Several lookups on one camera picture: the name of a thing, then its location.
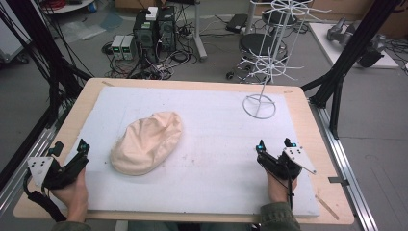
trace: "black metal pole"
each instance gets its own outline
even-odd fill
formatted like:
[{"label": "black metal pole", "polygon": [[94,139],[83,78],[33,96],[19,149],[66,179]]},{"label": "black metal pole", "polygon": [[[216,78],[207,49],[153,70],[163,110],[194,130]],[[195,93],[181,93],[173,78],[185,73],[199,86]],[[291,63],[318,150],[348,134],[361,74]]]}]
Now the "black metal pole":
[{"label": "black metal pole", "polygon": [[354,63],[365,52],[366,47],[393,12],[398,2],[399,0],[374,1],[333,67],[317,80],[302,86],[302,89],[307,91],[320,85],[318,92],[310,98],[310,102],[320,108],[325,108],[327,100],[334,94],[330,115],[330,131],[336,139],[339,138],[337,129],[344,78]]}]

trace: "desk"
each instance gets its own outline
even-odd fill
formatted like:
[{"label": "desk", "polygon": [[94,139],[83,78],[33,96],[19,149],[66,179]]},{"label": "desk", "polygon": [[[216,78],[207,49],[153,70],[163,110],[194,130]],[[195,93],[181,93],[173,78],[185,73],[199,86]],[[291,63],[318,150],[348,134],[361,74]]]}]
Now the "desk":
[{"label": "desk", "polygon": [[[138,87],[155,89],[180,89],[180,90],[222,90],[222,91],[253,91],[259,92],[260,86],[220,84],[220,83],[194,83],[194,82],[162,82],[146,80],[118,80],[118,79],[91,79],[87,82],[77,102],[64,122],[55,141],[64,143],[65,148],[60,157],[60,162],[72,148],[77,140],[83,124],[85,123],[99,92],[104,87]],[[340,184],[330,184],[328,177],[336,176],[336,171],[328,156],[319,128],[303,91],[297,87],[267,86],[267,93],[281,94],[285,97],[291,114],[297,138],[306,150],[319,174],[310,175],[316,199],[319,205],[320,216],[317,218],[299,218],[301,223],[332,223],[350,224],[354,217],[345,198]],[[23,195],[14,208],[14,214],[19,218],[49,218],[48,214],[38,205],[29,201]],[[259,217],[244,215],[211,215],[211,214],[169,214],[169,213],[142,213],[142,212],[107,212],[89,211],[88,218],[95,219],[141,219],[141,220],[176,220],[197,222],[258,222]]]}]

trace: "black strap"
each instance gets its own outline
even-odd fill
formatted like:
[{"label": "black strap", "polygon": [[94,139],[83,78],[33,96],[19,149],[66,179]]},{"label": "black strap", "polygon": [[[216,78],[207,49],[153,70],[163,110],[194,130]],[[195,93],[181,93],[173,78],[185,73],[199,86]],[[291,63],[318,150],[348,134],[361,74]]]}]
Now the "black strap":
[{"label": "black strap", "polygon": [[38,191],[34,191],[28,195],[28,198],[44,208],[48,212],[48,214],[51,215],[51,218],[54,221],[60,222],[66,220],[66,217],[60,212],[60,209],[49,197],[43,196]]}]

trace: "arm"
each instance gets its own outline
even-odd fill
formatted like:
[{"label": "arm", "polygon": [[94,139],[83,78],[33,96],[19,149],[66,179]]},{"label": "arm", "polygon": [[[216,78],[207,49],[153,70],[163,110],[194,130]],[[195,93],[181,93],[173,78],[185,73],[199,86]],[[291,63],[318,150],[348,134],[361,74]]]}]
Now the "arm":
[{"label": "arm", "polygon": [[[288,203],[288,190],[274,176],[268,176],[268,195],[270,204],[261,207],[261,230],[285,230],[299,231],[300,225],[294,217]],[[297,185],[297,179],[292,182],[293,189]]]},{"label": "arm", "polygon": [[88,210],[88,189],[85,184],[85,169],[79,174],[77,180],[61,190],[52,191],[68,209],[66,221],[54,225],[52,231],[90,231],[85,222]]}]

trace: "white board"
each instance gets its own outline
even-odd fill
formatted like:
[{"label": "white board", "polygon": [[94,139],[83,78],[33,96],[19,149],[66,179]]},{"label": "white board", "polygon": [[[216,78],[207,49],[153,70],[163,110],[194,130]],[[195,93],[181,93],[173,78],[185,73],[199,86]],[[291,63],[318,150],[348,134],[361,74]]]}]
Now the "white board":
[{"label": "white board", "polygon": [[[318,40],[320,47],[323,49],[324,54],[329,59],[331,64],[334,64],[339,59],[340,54],[343,52],[344,47],[339,44],[338,41],[330,41],[327,39],[327,30],[332,28],[334,24],[322,24],[322,23],[310,23],[313,34]],[[370,68],[398,68],[398,64],[385,52],[381,52],[384,55],[377,63]],[[354,64],[353,67],[361,67],[358,64]]]},{"label": "white board", "polygon": [[[89,209],[204,214],[259,214],[269,203],[267,177],[257,163],[255,146],[263,139],[270,154],[280,155],[284,139],[297,141],[282,95],[276,114],[256,119],[242,108],[250,93],[209,90],[161,90],[106,87],[81,130],[90,145],[87,165]],[[184,131],[167,159],[143,176],[114,170],[110,151],[133,121],[173,111]],[[302,171],[294,191],[293,211],[316,217],[319,208],[309,176]]]}]

